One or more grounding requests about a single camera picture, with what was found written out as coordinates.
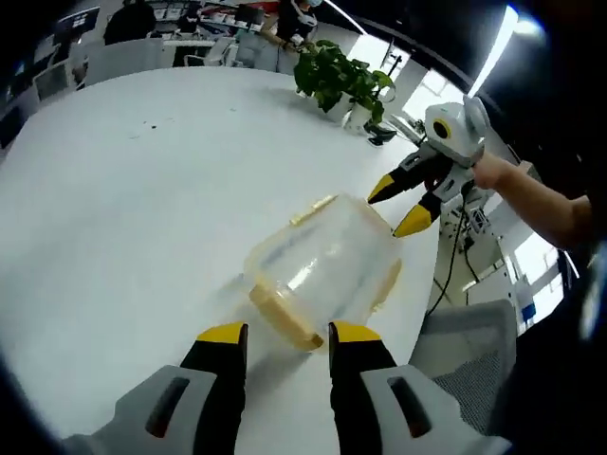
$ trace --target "cable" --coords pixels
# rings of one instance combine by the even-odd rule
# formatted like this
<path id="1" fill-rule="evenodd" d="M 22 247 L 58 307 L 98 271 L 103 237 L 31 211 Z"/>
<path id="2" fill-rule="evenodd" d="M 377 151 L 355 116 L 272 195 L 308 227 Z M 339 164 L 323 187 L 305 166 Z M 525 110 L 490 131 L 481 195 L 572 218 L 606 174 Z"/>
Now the cable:
<path id="1" fill-rule="evenodd" d="M 443 286 L 440 285 L 440 282 L 438 282 L 438 280 L 436 278 L 432 278 L 432 280 L 434 281 L 434 284 L 436 284 L 436 287 L 438 287 L 438 289 L 440 289 L 441 291 L 443 290 Z M 447 292 L 445 292 L 445 299 L 447 299 L 447 301 L 453 305 L 453 302 L 451 301 L 451 299 L 449 298 L 449 294 L 447 294 Z"/>
<path id="2" fill-rule="evenodd" d="M 466 205 L 466 199 L 468 196 L 469 191 L 462 191 L 462 195 L 464 196 L 464 201 L 462 204 L 462 216 L 459 219 L 459 223 L 457 224 L 457 231 L 455 232 L 455 239 L 453 242 L 453 251 L 451 252 L 451 261 L 449 263 L 449 274 L 447 275 L 447 280 L 445 281 L 445 287 L 443 287 L 443 291 L 440 293 L 440 296 L 438 296 L 438 299 L 436 299 L 436 303 L 432 306 L 432 308 L 430 309 L 430 311 L 428 313 L 426 313 L 425 318 L 427 318 L 429 315 L 432 314 L 432 312 L 436 309 L 436 307 L 438 306 L 438 303 L 440 303 L 440 301 L 443 299 L 443 297 L 445 296 L 445 293 L 447 292 L 447 288 L 449 287 L 449 283 L 451 281 L 451 273 L 453 273 L 453 260 L 455 259 L 455 250 L 457 249 L 457 239 L 459 238 L 459 233 L 462 230 L 462 225 L 464 224 L 464 218 L 466 218 L 466 215 L 464 214 L 464 206 Z"/>
<path id="3" fill-rule="evenodd" d="M 474 269 L 472 268 L 472 266 L 470 265 L 470 260 L 468 259 L 468 248 L 464 248 L 464 258 L 466 259 L 466 264 L 468 265 L 468 269 L 470 270 L 470 273 L 472 274 L 472 276 L 474 277 L 474 280 L 476 282 L 481 282 L 478 279 L 478 275 L 476 275 L 476 273 L 474 273 Z"/>

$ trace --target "forearm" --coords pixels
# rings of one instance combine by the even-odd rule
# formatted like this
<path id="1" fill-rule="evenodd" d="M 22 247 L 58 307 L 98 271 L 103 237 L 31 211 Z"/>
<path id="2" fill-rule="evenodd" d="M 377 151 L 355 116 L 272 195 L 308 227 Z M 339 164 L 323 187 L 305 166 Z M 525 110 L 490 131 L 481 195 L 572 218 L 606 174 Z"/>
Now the forearm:
<path id="1" fill-rule="evenodd" d="M 533 230 L 559 248 L 588 233 L 592 214 L 587 198 L 569 200 L 509 163 L 494 189 Z"/>
<path id="2" fill-rule="evenodd" d="M 283 46 L 285 44 L 285 40 L 276 36 L 274 33 L 271 32 L 271 30 L 262 30 L 260 31 L 260 35 L 262 35 L 264 39 L 270 41 L 276 46 Z"/>

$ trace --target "desk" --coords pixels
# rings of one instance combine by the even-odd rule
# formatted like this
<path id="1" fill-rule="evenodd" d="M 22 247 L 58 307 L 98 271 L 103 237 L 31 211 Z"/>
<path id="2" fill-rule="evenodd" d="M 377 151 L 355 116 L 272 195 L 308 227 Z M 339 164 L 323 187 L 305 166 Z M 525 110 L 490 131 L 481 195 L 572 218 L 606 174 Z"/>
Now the desk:
<path id="1" fill-rule="evenodd" d="M 327 194 L 365 197 L 414 150 L 348 135 L 294 89 L 252 69 L 159 69 L 29 119 L 0 167 L 0 343 L 57 434 L 94 431 L 121 395 L 178 364 L 226 316 L 206 298 L 294 213 Z M 378 210 L 396 226 L 423 192 Z M 369 321 L 397 362 L 420 330 L 437 241 L 438 224 L 403 240 L 398 282 Z M 248 377 L 236 452 L 339 453 L 328 356 L 267 366 Z"/>

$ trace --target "window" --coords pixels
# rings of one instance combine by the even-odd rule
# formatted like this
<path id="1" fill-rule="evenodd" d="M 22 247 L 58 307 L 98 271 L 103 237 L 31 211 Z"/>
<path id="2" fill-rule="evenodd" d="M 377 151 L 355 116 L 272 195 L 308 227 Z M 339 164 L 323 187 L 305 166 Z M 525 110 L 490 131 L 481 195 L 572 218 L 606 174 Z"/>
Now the window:
<path id="1" fill-rule="evenodd" d="M 431 69 L 407 100 L 402 110 L 414 120 L 424 119 L 426 109 L 433 104 L 444 102 L 464 102 L 464 94 L 455 85 Z"/>
<path id="2" fill-rule="evenodd" d="M 510 275 L 510 281 L 514 284 L 518 280 L 518 276 L 516 270 L 514 269 L 514 265 L 512 264 L 512 260 L 509 256 L 504 257 L 504 261 L 506 262 L 506 267 L 508 269 L 508 275 Z"/>
<path id="3" fill-rule="evenodd" d="M 562 300 L 562 276 L 557 275 L 550 284 L 533 296 L 536 315 L 534 321 L 538 322 L 554 311 Z"/>
<path id="4" fill-rule="evenodd" d="M 348 60 L 360 60 L 369 64 L 369 71 L 379 69 L 389 44 L 375 36 L 361 35 L 348 54 Z"/>
<path id="5" fill-rule="evenodd" d="M 395 66 L 398 57 L 400 57 L 400 62 L 398 62 L 398 64 L 396 64 Z M 402 68 L 405 66 L 410 57 L 411 55 L 409 55 L 404 50 L 392 46 L 390 48 L 390 54 L 386 58 L 384 64 L 381 66 L 380 70 L 386 74 L 389 74 L 392 67 L 395 66 L 395 69 L 392 71 L 392 74 L 390 74 L 390 79 L 392 79 L 392 82 L 394 82 L 396 81 L 396 78 L 400 74 L 400 71 L 402 71 Z M 389 87 L 385 87 L 384 89 L 382 89 L 379 94 L 383 98 L 380 98 L 380 100 L 386 100 L 387 102 L 390 102 L 391 100 L 389 100 L 389 98 L 393 98 L 395 96 L 395 92 L 393 91 L 391 95 L 388 95 L 389 92 Z"/>
<path id="6" fill-rule="evenodd" d="M 535 232 L 514 251 L 514 260 L 531 285 L 557 262 L 558 256 L 557 249 Z M 544 319 L 554 311 L 561 300 L 562 276 L 558 274 L 533 296 L 536 308 L 533 321 L 539 322 Z"/>
<path id="7" fill-rule="evenodd" d="M 409 58 L 411 56 L 404 50 L 399 49 L 398 47 L 392 46 L 392 48 L 390 49 L 390 55 L 388 55 L 386 62 L 380 68 L 381 71 L 388 74 L 390 72 L 390 70 L 392 69 L 392 67 L 394 66 L 396 59 L 398 57 L 400 57 L 401 60 L 400 60 L 400 62 L 398 62 L 394 71 L 390 75 L 390 79 L 392 79 L 393 81 L 396 80 L 396 78 L 400 74 L 400 71 L 402 71 L 402 68 L 405 66 L 405 64 L 407 63 L 407 61 L 409 60 Z"/>
<path id="8" fill-rule="evenodd" d="M 519 267 L 530 284 L 556 263 L 558 254 L 556 248 L 535 232 L 514 251 Z"/>

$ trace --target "white flower pot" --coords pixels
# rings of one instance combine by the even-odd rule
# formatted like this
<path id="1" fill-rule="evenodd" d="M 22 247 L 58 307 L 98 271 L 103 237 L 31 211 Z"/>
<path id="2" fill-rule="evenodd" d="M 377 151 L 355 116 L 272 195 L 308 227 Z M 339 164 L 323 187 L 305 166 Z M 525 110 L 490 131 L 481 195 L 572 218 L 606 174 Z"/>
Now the white flower pot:
<path id="1" fill-rule="evenodd" d="M 355 104 L 350 118 L 343 126 L 348 133 L 353 135 L 364 135 L 364 125 L 371 119 L 371 111 L 360 104 Z"/>
<path id="2" fill-rule="evenodd" d="M 326 113 L 329 120 L 342 123 L 345 115 L 354 107 L 354 103 L 350 101 L 351 99 L 352 97 L 347 93 L 341 93 L 340 100 Z"/>

